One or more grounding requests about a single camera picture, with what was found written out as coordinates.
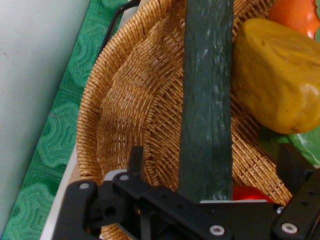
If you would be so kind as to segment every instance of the black wire handle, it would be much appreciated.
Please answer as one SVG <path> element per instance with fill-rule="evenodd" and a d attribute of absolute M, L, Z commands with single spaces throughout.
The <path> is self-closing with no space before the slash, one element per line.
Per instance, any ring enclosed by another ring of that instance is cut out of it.
<path fill-rule="evenodd" d="M 133 7 L 139 6 L 140 1 L 141 0 L 131 0 L 131 1 L 128 1 L 127 3 L 121 5 L 120 7 L 118 7 L 118 9 L 115 11 L 115 13 L 113 15 L 111 23 L 110 23 L 110 25 L 108 27 L 108 30 L 107 30 L 106 34 L 105 34 L 105 37 L 104 37 L 103 42 L 101 44 L 98 56 L 100 55 L 100 53 L 103 51 L 103 49 L 105 48 L 105 46 L 107 45 L 107 43 L 111 39 L 111 37 L 112 37 L 112 35 L 113 35 L 114 31 L 115 31 L 119 16 L 121 14 L 123 14 L 125 10 L 128 10 L 128 9 L 133 8 Z"/>

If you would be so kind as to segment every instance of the green patterned tile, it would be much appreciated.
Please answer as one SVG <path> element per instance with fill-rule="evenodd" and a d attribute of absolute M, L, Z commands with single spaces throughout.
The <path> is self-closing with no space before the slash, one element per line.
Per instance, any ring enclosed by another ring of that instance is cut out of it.
<path fill-rule="evenodd" d="M 68 164 L 76 142 L 80 102 L 80 96 L 58 91 L 37 144 L 36 163 L 51 168 Z"/>
<path fill-rule="evenodd" d="M 62 176 L 66 170 L 66 165 L 62 164 L 55 168 L 38 164 L 35 159 L 39 159 L 40 156 L 37 152 L 34 153 L 33 161 L 30 163 L 30 167 L 24 178 L 21 189 L 27 188 L 30 185 L 41 183 L 46 185 L 51 195 L 55 196 Z"/>
<path fill-rule="evenodd" d="M 13 207 L 3 240 L 38 240 L 50 212 L 54 196 L 46 185 L 22 189 Z"/>
<path fill-rule="evenodd" d="M 60 89 L 82 96 L 89 74 L 96 61 L 100 46 L 117 7 L 126 0 L 92 1 L 75 43 Z"/>
<path fill-rule="evenodd" d="M 92 0 L 3 235 L 39 239 L 76 141 L 81 96 L 110 20 L 127 0 Z"/>

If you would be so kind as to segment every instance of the wicker weave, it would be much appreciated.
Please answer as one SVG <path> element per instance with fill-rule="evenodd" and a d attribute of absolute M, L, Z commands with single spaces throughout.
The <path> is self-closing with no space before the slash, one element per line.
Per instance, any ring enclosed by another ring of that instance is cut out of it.
<path fill-rule="evenodd" d="M 249 18 L 266 17 L 274 0 L 235 0 L 233 36 Z M 183 103 L 185 0 L 150 0 L 110 40 L 84 90 L 77 126 L 83 179 L 101 183 L 126 168 L 132 146 L 143 145 L 146 180 L 173 190 Z M 235 185 L 255 186 L 285 204 L 290 193 L 257 145 L 259 124 L 232 96 Z M 103 236 L 127 239 L 111 226 Z"/>

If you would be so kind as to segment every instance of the yellow mango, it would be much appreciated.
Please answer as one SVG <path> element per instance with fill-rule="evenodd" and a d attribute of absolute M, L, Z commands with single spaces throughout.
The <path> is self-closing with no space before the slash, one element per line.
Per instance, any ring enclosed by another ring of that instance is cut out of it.
<path fill-rule="evenodd" d="M 231 85 L 262 125 L 282 134 L 310 131 L 320 125 L 320 43 L 249 19 L 233 46 Z"/>

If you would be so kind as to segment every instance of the black bracket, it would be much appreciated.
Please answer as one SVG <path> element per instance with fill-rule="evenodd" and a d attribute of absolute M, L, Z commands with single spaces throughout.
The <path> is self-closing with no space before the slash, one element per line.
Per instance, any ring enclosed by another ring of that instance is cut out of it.
<path fill-rule="evenodd" d="M 283 147 L 284 162 L 303 159 L 285 151 L 288 145 Z M 309 172 L 283 210 L 267 202 L 194 204 L 166 187 L 144 182 L 141 169 L 143 148 L 134 147 L 127 172 L 112 181 L 99 187 L 84 180 L 69 185 L 53 239 L 95 239 L 101 227 L 111 224 L 142 240 L 320 239 L 320 169 Z"/>

